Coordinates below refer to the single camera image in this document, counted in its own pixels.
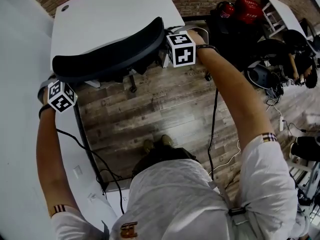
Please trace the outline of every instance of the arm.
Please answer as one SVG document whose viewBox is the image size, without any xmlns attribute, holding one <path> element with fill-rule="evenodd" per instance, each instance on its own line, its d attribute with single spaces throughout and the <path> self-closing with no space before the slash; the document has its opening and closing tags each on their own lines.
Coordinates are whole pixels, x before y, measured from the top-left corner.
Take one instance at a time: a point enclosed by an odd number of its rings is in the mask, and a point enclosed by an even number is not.
<svg viewBox="0 0 320 240">
<path fill-rule="evenodd" d="M 188 33 L 196 45 L 205 43 L 196 32 Z M 213 49 L 199 49 L 197 55 L 210 72 L 230 111 L 241 148 L 262 133 L 273 133 L 263 103 L 246 78 Z"/>
<path fill-rule="evenodd" d="M 79 210 L 69 187 L 56 130 L 56 111 L 52 108 L 41 113 L 36 141 L 36 164 L 49 215 L 55 213 L 56 205 Z"/>
<path fill-rule="evenodd" d="M 311 239 L 311 237 L 309 236 L 309 234 L 306 234 L 304 236 L 299 237 L 299 240 L 308 240 Z"/>
<path fill-rule="evenodd" d="M 191 32 L 196 44 L 204 41 Z M 264 139 L 274 133 L 263 103 L 245 77 L 213 49 L 198 50 L 237 128 L 242 166 L 237 204 L 245 207 L 249 221 L 258 224 L 266 239 L 287 239 L 298 205 L 294 181 L 279 143 Z"/>
<path fill-rule="evenodd" d="M 294 80 L 297 80 L 299 78 L 299 74 L 298 74 L 296 63 L 295 63 L 295 58 L 291 53 L 289 53 L 288 56 L 290 59 L 290 64 L 293 68 L 293 78 L 294 78 Z"/>
</svg>

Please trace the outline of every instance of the wall outlet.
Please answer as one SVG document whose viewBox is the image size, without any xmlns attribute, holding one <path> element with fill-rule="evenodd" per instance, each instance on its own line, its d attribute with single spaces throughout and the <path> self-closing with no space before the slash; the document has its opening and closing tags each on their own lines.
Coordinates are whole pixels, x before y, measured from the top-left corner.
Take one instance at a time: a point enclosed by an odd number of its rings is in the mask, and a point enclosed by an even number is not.
<svg viewBox="0 0 320 240">
<path fill-rule="evenodd" d="M 79 177 L 83 174 L 79 165 L 73 169 L 73 172 L 77 179 L 79 179 Z"/>
<path fill-rule="evenodd" d="M 280 116 L 279 118 L 279 131 L 282 132 L 284 130 L 284 117 Z"/>
</svg>

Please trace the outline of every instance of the power cord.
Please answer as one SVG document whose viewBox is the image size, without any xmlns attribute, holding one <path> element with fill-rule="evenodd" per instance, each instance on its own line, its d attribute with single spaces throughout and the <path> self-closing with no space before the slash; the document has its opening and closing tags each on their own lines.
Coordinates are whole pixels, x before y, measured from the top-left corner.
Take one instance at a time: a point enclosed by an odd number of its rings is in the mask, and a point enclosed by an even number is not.
<svg viewBox="0 0 320 240">
<path fill-rule="evenodd" d="M 81 145 L 81 143 L 78 141 L 78 139 L 77 139 L 75 136 L 73 136 L 73 135 L 71 135 L 70 133 L 67 133 L 67 132 L 65 132 L 65 131 L 63 131 L 63 130 L 60 130 L 60 129 L 58 129 L 58 128 L 56 129 L 56 131 L 57 131 L 58 133 L 61 133 L 61 134 L 64 134 L 64 135 L 67 135 L 67 136 L 71 137 L 72 139 L 75 140 L 75 142 L 76 142 L 81 148 L 83 148 L 84 150 L 86 150 L 86 151 L 88 151 L 88 152 L 91 152 L 93 155 L 95 155 L 97 158 L 99 158 L 99 159 L 102 161 L 102 163 L 103 163 L 104 166 L 106 167 L 106 169 L 103 169 L 103 170 L 107 170 L 107 171 L 110 172 L 110 174 L 111 174 L 111 176 L 112 176 L 112 178 L 113 178 L 116 186 L 117 186 L 118 189 L 119 189 L 119 194 L 120 194 L 120 208 L 121 208 L 122 214 L 125 214 L 124 208 L 123 208 L 123 206 L 122 206 L 122 192 L 121 192 L 121 188 L 120 188 L 119 183 L 117 182 L 115 176 L 117 176 L 119 179 L 120 179 L 121 177 L 118 176 L 118 175 L 116 175 L 116 174 L 114 174 L 114 173 L 110 170 L 108 164 L 106 163 L 105 160 L 103 160 L 103 159 L 101 158 L 101 156 L 99 156 L 96 152 L 92 151 L 91 149 L 86 148 L 85 146 Z"/>
<path fill-rule="evenodd" d="M 214 107 L 213 107 L 213 115 L 212 115 L 212 128 L 211 128 L 211 139 L 210 144 L 208 148 L 208 157 L 210 161 L 210 167 L 211 167 L 211 179 L 214 180 L 214 164 L 212 163 L 211 158 L 211 148 L 214 143 L 214 132 L 215 132 L 215 121 L 216 121 L 216 111 L 217 111 L 217 105 L 218 105 L 218 88 L 215 89 L 215 98 L 214 98 Z"/>
<path fill-rule="evenodd" d="M 269 109 L 271 106 L 273 106 L 273 107 L 275 108 L 275 110 L 276 110 L 276 111 L 278 111 L 278 112 L 280 113 L 280 117 L 282 117 L 282 113 L 281 113 L 281 111 L 280 111 L 279 109 L 277 109 L 277 108 L 276 108 L 276 106 L 275 106 L 274 104 L 269 105 L 269 106 L 268 106 L 268 108 L 266 109 L 266 112 L 268 111 L 268 109 Z"/>
<path fill-rule="evenodd" d="M 293 125 L 297 130 L 301 131 L 302 133 L 317 133 L 317 132 L 318 132 L 318 130 L 300 129 L 300 128 L 298 128 L 293 122 L 291 122 L 291 123 L 288 124 L 288 122 L 287 122 L 286 120 L 282 120 L 282 121 L 285 122 L 285 125 L 286 125 L 286 127 L 287 127 L 287 129 L 288 129 L 288 140 L 289 140 L 289 142 L 292 141 L 292 138 L 293 138 L 293 136 L 294 136 L 294 135 L 292 134 L 291 130 L 290 130 L 290 126 L 291 126 L 291 125 Z"/>
<path fill-rule="evenodd" d="M 239 151 L 238 151 L 237 153 L 235 153 L 235 154 L 229 159 L 229 161 L 228 161 L 227 163 L 224 163 L 224 164 L 221 164 L 221 165 L 217 166 L 216 168 L 213 169 L 213 171 L 215 171 L 215 170 L 218 169 L 219 167 L 226 166 L 226 165 L 230 164 L 231 160 L 232 160 L 235 156 L 237 156 L 237 155 L 240 154 L 241 148 L 239 147 L 239 140 L 236 142 L 236 147 L 238 148 Z"/>
</svg>

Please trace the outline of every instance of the logo on shirt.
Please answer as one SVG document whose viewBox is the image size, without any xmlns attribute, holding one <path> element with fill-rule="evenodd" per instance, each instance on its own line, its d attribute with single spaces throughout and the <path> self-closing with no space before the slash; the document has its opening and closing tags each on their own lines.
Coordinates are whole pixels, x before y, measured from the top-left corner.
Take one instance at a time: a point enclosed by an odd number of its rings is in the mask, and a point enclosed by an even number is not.
<svg viewBox="0 0 320 240">
<path fill-rule="evenodd" d="M 136 238 L 138 234 L 135 232 L 135 226 L 138 222 L 125 223 L 121 226 L 120 236 L 123 239 Z"/>
</svg>

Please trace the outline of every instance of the black strap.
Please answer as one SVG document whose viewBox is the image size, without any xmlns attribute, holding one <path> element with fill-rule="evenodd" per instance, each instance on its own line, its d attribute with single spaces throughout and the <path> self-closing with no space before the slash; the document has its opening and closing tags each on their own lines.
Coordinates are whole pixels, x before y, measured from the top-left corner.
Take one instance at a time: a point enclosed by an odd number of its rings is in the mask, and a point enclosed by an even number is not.
<svg viewBox="0 0 320 240">
<path fill-rule="evenodd" d="M 44 105 L 42 108 L 40 108 L 40 110 L 39 110 L 39 119 L 40 119 L 40 117 L 41 117 L 42 111 L 47 110 L 47 109 L 50 109 L 50 108 L 52 108 L 52 106 L 51 106 L 49 103 L 46 104 L 46 105 Z"/>
<path fill-rule="evenodd" d="M 245 214 L 246 213 L 246 208 L 245 207 L 232 208 L 232 209 L 229 209 L 228 213 L 229 213 L 230 216 L 239 215 L 239 214 Z"/>
<path fill-rule="evenodd" d="M 218 51 L 218 49 L 217 49 L 215 46 L 210 45 L 210 44 L 199 44 L 199 45 L 196 45 L 196 46 L 195 46 L 195 50 L 196 50 L 196 51 L 199 50 L 199 49 L 202 49 L 202 48 L 214 49 L 218 54 L 220 54 L 219 51 Z"/>
</svg>

